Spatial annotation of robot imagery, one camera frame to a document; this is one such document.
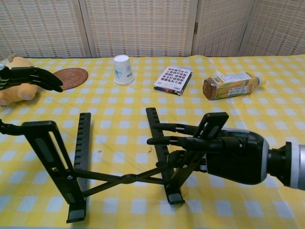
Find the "white paper cup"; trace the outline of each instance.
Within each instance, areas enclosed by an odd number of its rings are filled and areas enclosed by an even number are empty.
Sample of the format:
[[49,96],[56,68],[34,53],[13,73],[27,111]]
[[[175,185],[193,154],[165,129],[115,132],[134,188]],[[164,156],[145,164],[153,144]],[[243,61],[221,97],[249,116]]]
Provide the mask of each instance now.
[[114,81],[117,84],[124,85],[133,81],[132,68],[130,66],[129,56],[118,55],[114,60]]

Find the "woven coaster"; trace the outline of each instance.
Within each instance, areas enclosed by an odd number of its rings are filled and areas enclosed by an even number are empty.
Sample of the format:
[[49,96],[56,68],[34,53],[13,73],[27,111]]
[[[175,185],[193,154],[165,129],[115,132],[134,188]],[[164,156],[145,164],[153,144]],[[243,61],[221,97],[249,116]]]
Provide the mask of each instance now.
[[62,81],[61,88],[63,90],[77,87],[83,84],[88,78],[88,72],[82,68],[66,68],[53,74]]

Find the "plush toy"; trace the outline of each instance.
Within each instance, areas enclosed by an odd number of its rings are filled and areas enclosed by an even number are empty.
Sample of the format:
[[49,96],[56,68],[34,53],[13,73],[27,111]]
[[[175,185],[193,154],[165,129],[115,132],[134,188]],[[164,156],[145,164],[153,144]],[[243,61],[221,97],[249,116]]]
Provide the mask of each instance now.
[[[11,69],[14,67],[31,67],[34,66],[29,60],[18,57],[11,56],[8,58],[9,62],[6,66]],[[10,103],[20,102],[23,100],[32,100],[39,86],[35,84],[22,83],[18,86],[13,86],[0,91],[0,105],[7,106]]]

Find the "folding stand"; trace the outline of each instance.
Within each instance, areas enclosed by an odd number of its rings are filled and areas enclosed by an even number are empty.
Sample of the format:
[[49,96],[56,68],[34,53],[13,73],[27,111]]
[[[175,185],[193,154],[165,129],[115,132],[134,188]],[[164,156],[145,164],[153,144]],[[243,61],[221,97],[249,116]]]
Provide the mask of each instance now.
[[[162,130],[153,128],[159,124],[155,108],[146,109],[153,138],[163,136]],[[195,130],[194,137],[211,139],[217,136],[228,116],[221,113],[206,114]],[[58,190],[69,204],[67,223],[82,221],[86,216],[86,198],[118,184],[131,184],[136,181],[162,184],[169,204],[184,203],[180,187],[193,171],[198,171],[206,152],[177,150],[169,153],[167,145],[155,145],[158,162],[156,168],[140,174],[113,176],[88,171],[90,145],[90,113],[81,113],[72,165],[57,125],[53,121],[23,123],[13,135],[25,135],[38,158],[51,176]],[[50,136],[52,132],[63,156],[57,151]],[[152,177],[161,173],[162,178]],[[88,179],[106,181],[104,184],[88,189]]]

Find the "yellow checkered tablecloth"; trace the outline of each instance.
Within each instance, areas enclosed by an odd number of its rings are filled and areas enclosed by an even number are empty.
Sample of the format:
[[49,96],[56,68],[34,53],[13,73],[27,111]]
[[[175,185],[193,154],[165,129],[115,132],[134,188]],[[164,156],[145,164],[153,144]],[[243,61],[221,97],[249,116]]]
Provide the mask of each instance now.
[[[151,136],[146,107],[156,107],[161,122],[189,125],[199,124],[207,112],[226,111],[226,127],[255,131],[270,147],[285,141],[305,144],[305,55],[131,58],[135,81],[125,86],[113,82],[111,58],[31,61],[51,72],[81,67],[89,78],[63,93],[42,90],[32,101],[0,107],[0,117],[16,125],[55,121],[73,159],[79,113],[90,112],[91,171],[127,174],[155,167],[155,150],[149,152],[146,145]],[[160,73],[172,64],[193,69],[182,96],[153,89]],[[218,101],[204,97],[206,77],[240,72],[264,76],[268,82],[247,96]],[[85,221],[66,224],[68,205],[25,138],[0,135],[1,227],[305,228],[305,191],[283,187],[274,177],[247,186],[194,172],[182,194],[184,205],[169,206],[161,185],[115,186],[89,198]]]

